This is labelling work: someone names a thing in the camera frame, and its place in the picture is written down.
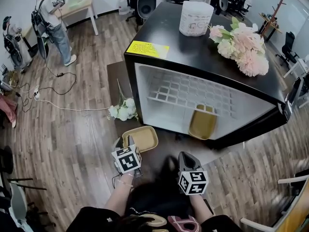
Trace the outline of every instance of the white sneaker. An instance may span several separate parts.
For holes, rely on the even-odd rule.
[[[77,56],[74,54],[71,56],[71,60],[69,61],[69,63],[64,64],[65,66],[69,66],[70,64],[72,64],[73,62],[75,62],[77,59]]]

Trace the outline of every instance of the beige shoe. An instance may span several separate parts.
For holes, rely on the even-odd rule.
[[[77,59],[77,56],[74,54],[74,55],[71,56],[70,62],[67,63],[67,64],[64,64],[64,65],[65,65],[65,66],[69,66],[70,64],[72,64],[73,62],[75,62],[76,59]]]
[[[15,128],[15,127],[16,127],[16,122],[17,122],[17,119],[16,119],[16,120],[14,120],[14,121],[12,122],[12,127],[13,127],[13,128]]]

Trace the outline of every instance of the refrigerator top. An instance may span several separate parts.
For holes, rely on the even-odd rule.
[[[285,104],[272,62],[269,62],[266,75],[246,76],[240,72],[235,61],[218,53],[217,44],[209,39],[209,29],[200,37],[181,34],[181,13],[181,5],[160,3],[133,39],[169,46],[165,59],[125,52],[126,61],[190,74],[238,89],[274,105]],[[212,15],[210,25],[223,25],[225,29],[231,30],[230,24],[231,21],[225,17]]]

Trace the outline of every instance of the white container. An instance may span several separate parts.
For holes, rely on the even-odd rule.
[[[213,7],[205,2],[183,2],[179,31],[185,36],[201,36],[207,31]]]
[[[118,10],[120,15],[126,15],[129,13],[129,8],[127,6],[126,0],[119,0],[118,1]]]

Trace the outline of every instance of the open fridge compartment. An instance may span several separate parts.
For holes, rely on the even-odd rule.
[[[275,107],[242,91],[183,73],[139,63],[135,63],[135,72],[146,125],[189,134],[194,111],[201,111],[217,116],[210,137],[216,140]]]
[[[205,79],[156,69],[152,70],[149,81],[148,99],[237,119],[235,90]],[[198,109],[198,105],[203,105],[204,110]]]

